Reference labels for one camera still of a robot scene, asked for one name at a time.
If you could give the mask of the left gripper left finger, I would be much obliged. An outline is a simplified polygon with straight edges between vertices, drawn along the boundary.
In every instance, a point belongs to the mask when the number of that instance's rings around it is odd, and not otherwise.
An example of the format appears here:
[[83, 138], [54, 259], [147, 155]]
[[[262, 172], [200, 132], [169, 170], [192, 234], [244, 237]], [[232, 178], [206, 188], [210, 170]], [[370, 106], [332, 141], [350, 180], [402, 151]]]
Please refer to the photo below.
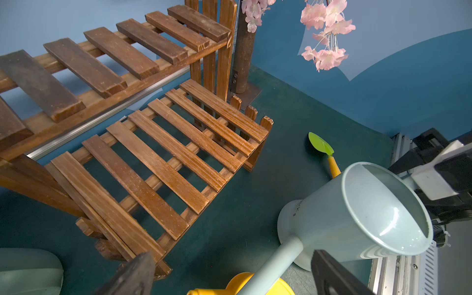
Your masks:
[[155, 265], [151, 253], [141, 253], [100, 287], [95, 295], [149, 295], [154, 281]]

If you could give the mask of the large light blue watering can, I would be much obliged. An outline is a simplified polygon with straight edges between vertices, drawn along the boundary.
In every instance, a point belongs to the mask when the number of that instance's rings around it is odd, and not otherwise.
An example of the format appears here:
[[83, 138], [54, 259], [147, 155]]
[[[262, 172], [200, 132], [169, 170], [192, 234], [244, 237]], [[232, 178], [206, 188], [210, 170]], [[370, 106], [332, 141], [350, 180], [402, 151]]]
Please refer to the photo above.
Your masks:
[[398, 176], [357, 162], [311, 195], [287, 203], [277, 220], [279, 248], [253, 275], [270, 288], [290, 267], [311, 271], [315, 250], [344, 263], [416, 256], [430, 246], [433, 228], [418, 195]]

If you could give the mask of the green watering can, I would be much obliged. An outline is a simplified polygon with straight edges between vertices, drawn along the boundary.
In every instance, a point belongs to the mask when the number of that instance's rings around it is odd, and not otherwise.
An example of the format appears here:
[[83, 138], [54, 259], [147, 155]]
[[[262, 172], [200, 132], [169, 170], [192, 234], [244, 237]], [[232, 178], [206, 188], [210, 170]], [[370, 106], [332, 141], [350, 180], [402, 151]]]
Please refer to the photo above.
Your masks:
[[1, 248], [2, 295], [59, 295], [63, 278], [63, 266], [51, 252]]

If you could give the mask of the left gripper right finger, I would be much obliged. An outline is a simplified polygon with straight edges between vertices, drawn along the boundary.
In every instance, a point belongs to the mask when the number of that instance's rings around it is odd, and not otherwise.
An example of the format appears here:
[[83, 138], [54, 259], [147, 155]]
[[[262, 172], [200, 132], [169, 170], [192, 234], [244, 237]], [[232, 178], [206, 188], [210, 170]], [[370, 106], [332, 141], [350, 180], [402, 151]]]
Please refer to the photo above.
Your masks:
[[324, 250], [315, 250], [313, 252], [311, 271], [318, 295], [374, 294]]

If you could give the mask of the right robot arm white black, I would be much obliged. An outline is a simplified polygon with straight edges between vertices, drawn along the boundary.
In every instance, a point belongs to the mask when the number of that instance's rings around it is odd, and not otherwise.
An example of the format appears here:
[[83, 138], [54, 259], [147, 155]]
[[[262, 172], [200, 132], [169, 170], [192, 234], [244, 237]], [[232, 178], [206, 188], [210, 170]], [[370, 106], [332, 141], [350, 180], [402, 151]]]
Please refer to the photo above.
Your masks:
[[399, 133], [389, 170], [420, 198], [433, 224], [433, 239], [445, 247], [452, 222], [472, 218], [472, 134], [447, 140], [436, 129], [410, 139]]

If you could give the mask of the small yellow watering can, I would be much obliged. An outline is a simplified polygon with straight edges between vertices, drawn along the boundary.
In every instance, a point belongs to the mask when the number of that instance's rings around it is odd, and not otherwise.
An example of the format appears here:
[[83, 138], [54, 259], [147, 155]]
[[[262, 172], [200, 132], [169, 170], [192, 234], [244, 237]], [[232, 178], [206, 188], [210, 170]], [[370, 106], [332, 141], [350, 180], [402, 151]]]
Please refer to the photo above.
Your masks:
[[194, 289], [187, 292], [188, 295], [262, 295], [265, 291], [266, 295], [295, 295], [292, 288], [284, 280], [278, 279], [270, 288], [265, 285], [257, 285], [255, 288], [251, 283], [249, 287], [245, 285], [253, 281], [254, 273], [242, 272], [234, 276], [225, 289]]

